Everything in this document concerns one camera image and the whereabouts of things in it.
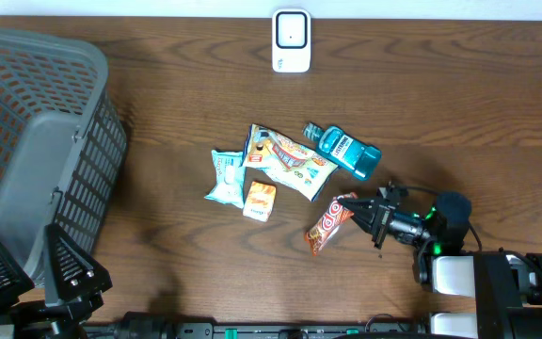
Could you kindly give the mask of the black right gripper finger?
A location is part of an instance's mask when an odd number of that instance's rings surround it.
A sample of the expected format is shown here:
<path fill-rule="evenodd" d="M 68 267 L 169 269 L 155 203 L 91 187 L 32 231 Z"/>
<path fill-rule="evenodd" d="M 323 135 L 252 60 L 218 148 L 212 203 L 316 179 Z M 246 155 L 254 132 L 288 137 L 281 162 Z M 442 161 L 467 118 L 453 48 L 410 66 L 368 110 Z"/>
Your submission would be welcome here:
<path fill-rule="evenodd" d="M 381 197 L 374 197 L 370 199 L 342 197 L 339 198 L 337 202 L 354 214 L 374 215 L 380 205 L 384 202 L 384 199 Z"/>
<path fill-rule="evenodd" d="M 372 238 L 376 238 L 377 227 L 375 225 L 375 217 L 354 214 L 351 219 L 363 232 L 370 234 Z"/>

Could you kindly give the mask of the red Top snack wrapper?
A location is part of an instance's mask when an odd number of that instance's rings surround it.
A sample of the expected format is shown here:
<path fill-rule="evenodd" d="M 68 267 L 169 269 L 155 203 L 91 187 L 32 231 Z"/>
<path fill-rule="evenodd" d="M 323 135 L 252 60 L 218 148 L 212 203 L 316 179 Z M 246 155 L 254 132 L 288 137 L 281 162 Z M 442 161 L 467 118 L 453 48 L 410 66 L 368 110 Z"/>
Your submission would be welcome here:
<path fill-rule="evenodd" d="M 325 213 L 305 233 L 304 238 L 311 248 L 313 256 L 317 256 L 331 237 L 354 213 L 340 204 L 340 199 L 357 199 L 355 192 L 336 196 L 331 201 Z"/>

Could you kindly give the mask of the blue mouthwash bottle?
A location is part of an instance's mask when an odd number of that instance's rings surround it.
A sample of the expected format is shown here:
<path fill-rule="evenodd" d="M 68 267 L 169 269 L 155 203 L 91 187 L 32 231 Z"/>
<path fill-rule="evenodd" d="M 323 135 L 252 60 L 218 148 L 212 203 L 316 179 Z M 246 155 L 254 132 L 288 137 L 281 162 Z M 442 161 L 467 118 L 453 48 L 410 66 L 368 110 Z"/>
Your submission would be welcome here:
<path fill-rule="evenodd" d="M 372 176 L 382 157 L 376 146 L 349 136 L 338 126 L 323 129 L 309 122 L 303 128 L 303 135 L 316 144 L 317 153 L 361 181 Z"/>

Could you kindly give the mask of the cream chips snack bag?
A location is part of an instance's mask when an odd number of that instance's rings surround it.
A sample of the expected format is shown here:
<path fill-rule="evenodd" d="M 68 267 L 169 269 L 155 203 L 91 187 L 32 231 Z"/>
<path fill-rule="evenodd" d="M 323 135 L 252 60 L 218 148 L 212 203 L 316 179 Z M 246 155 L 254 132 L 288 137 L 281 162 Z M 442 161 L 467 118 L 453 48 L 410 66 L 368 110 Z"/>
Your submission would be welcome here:
<path fill-rule="evenodd" d="M 267 127 L 251 124 L 242 164 L 314 202 L 338 166 L 304 145 Z"/>

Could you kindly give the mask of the orange small snack box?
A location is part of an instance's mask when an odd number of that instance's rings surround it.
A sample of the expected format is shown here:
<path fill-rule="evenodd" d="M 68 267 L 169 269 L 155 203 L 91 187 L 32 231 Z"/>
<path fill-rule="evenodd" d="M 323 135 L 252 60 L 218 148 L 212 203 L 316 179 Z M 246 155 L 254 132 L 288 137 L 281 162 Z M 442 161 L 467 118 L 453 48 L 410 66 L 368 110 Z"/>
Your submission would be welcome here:
<path fill-rule="evenodd" d="M 267 222 L 273 211 L 277 188 L 253 181 L 247 193 L 243 216 Z"/>

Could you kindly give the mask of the light blue wipes pack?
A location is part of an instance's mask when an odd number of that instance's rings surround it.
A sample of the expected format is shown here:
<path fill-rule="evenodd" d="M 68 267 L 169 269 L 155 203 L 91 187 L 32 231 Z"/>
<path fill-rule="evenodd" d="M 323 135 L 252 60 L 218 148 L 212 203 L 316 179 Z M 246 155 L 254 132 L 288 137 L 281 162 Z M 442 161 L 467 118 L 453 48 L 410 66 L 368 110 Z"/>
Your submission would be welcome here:
<path fill-rule="evenodd" d="M 215 167 L 215 187 L 205 196 L 206 200 L 232 204 L 244 208 L 244 182 L 246 168 L 243 166 L 242 152 L 211 151 Z"/>

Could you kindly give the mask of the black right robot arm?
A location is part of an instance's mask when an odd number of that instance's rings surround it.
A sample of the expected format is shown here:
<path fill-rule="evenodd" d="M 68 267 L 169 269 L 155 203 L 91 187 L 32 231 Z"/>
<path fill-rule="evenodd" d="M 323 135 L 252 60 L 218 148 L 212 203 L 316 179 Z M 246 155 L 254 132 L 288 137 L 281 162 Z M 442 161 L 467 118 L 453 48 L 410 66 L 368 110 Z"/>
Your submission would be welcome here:
<path fill-rule="evenodd" d="M 366 329 L 376 338 L 542 338 L 542 253 L 514 250 L 465 250 L 476 234 L 472 205 L 454 191 L 435 192 L 425 214 L 404 212 L 408 186 L 388 184 L 372 198 L 340 197 L 353 221 L 369 234 L 375 248 L 385 239 L 413 249 L 413 276 L 424 290 L 471 298 L 471 315 L 435 313 L 423 324 L 405 328 L 392 320 L 385 331 Z"/>

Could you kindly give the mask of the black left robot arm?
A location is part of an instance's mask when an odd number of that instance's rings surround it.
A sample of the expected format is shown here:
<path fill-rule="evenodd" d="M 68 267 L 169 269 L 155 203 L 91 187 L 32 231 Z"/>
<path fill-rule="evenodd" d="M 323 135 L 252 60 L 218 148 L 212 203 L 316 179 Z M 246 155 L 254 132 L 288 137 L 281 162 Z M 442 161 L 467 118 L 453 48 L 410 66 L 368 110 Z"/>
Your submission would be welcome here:
<path fill-rule="evenodd" d="M 108 271 L 56 224 L 44 228 L 42 255 L 45 299 L 21 302 L 35 284 L 0 242 L 0 338 L 85 338 Z"/>

